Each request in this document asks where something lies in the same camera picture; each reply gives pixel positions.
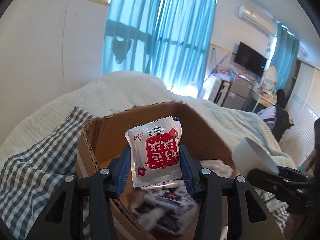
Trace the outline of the pale green knit blanket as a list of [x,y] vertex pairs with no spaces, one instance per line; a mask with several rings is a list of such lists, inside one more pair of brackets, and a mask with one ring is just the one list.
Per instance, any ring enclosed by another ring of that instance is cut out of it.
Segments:
[[267,124],[255,113],[219,107],[203,99],[176,95],[159,78],[132,71],[119,71],[90,81],[64,94],[21,121],[1,146],[1,163],[21,153],[53,133],[80,107],[93,116],[103,117],[138,106],[181,101],[194,109],[234,150],[244,137],[259,144],[279,166],[296,168],[292,158],[281,151]]

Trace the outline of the blue window curtain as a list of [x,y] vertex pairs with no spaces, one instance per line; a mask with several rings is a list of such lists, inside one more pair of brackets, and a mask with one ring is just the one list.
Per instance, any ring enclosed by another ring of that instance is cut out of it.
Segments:
[[109,0],[102,74],[137,71],[170,90],[201,90],[217,1]]

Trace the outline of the brown cardboard box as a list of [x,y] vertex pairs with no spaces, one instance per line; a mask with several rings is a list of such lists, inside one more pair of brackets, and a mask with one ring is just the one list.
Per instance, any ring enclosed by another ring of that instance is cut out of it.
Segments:
[[124,193],[111,200],[119,239],[169,239],[167,233],[149,233],[129,211],[129,196],[138,181],[180,174],[178,148],[185,146],[199,160],[219,159],[233,166],[231,150],[195,110],[182,102],[165,102],[132,109],[86,122],[81,131],[76,174],[92,176],[131,147],[129,176]]

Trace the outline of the red white snack packet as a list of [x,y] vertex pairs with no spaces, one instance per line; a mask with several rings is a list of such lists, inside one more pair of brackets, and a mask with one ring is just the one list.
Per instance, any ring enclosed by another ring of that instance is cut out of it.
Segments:
[[146,187],[182,178],[179,143],[182,126],[167,116],[125,132],[131,149],[133,187]]

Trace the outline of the checkered bed sheet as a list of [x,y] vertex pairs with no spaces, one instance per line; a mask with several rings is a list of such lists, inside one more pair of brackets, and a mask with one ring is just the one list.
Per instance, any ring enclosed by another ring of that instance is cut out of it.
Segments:
[[26,238],[55,190],[75,174],[80,132],[92,118],[75,107],[52,134],[4,163],[1,219],[16,239]]

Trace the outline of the white louvered wardrobe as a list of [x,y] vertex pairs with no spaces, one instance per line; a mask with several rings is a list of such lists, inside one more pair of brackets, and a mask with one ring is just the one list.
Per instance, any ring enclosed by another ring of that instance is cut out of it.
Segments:
[[296,83],[287,103],[294,126],[288,129],[279,145],[296,166],[302,165],[315,145],[314,123],[319,119],[319,69],[300,64]]

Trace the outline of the white desk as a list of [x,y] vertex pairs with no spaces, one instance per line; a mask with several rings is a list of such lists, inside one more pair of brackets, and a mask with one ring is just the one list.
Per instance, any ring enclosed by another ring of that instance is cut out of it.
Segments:
[[252,112],[254,112],[259,104],[264,107],[271,107],[276,104],[276,99],[268,94],[259,94],[255,91],[252,92],[252,98],[256,101],[255,106],[253,107]]

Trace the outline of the black clothes pile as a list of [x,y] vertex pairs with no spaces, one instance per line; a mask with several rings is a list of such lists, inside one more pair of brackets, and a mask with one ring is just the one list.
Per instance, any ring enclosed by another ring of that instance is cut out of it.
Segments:
[[277,142],[280,142],[283,134],[294,126],[293,121],[290,119],[288,112],[286,111],[286,94],[283,89],[278,89],[276,92],[277,101],[274,105],[276,108],[276,119],[274,122],[274,127],[272,129],[272,134]]

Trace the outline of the white air conditioner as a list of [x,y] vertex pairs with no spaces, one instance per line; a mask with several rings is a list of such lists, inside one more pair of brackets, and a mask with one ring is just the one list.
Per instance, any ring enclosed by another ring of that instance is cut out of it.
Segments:
[[241,5],[238,10],[238,18],[245,21],[253,28],[260,31],[265,36],[271,38],[274,37],[277,33],[277,29],[274,23],[265,20],[256,13],[248,10],[245,6]]

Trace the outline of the white tissue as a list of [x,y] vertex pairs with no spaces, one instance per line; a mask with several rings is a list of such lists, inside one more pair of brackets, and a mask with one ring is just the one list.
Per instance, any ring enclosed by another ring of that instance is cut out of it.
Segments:
[[200,163],[203,168],[207,168],[207,169],[215,172],[220,177],[231,178],[231,176],[233,174],[233,169],[219,159],[202,160],[202,161],[200,161]]

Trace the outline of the clear plastic bag of items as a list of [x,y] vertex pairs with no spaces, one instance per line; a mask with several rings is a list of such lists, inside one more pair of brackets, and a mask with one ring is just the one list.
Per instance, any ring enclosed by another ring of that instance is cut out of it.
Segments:
[[190,228],[199,204],[184,185],[171,189],[135,189],[127,195],[129,211],[147,231],[181,236]]

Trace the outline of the black wall television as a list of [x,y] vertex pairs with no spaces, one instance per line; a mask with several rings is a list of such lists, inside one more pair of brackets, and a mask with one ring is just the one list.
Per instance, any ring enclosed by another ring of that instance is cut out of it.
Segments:
[[267,59],[248,45],[240,42],[234,62],[258,77],[262,77]]

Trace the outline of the white tape roll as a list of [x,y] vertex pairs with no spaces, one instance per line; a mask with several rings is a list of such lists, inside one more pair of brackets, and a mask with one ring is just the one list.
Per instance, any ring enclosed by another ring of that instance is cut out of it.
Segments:
[[255,168],[274,175],[279,174],[276,163],[268,153],[249,137],[242,139],[240,144],[234,149],[232,161],[239,173],[246,178],[249,172]]

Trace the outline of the blue corner curtain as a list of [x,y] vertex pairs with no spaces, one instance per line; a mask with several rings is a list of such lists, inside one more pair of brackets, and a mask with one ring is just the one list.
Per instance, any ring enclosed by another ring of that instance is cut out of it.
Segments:
[[298,55],[299,39],[282,23],[278,23],[276,38],[276,47],[270,63],[277,70],[277,81],[274,88],[282,89],[287,94]]

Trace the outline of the round vanity mirror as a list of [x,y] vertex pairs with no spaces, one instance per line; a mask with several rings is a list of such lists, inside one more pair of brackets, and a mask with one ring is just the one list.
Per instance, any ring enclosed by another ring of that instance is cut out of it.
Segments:
[[275,66],[269,66],[263,73],[262,86],[264,90],[271,90],[277,83],[277,70]]

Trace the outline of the grey mini fridge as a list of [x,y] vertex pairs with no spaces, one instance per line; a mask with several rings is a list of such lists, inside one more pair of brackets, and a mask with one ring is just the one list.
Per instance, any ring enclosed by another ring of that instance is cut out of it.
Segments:
[[242,110],[251,91],[251,87],[250,81],[236,75],[231,82],[222,106]]

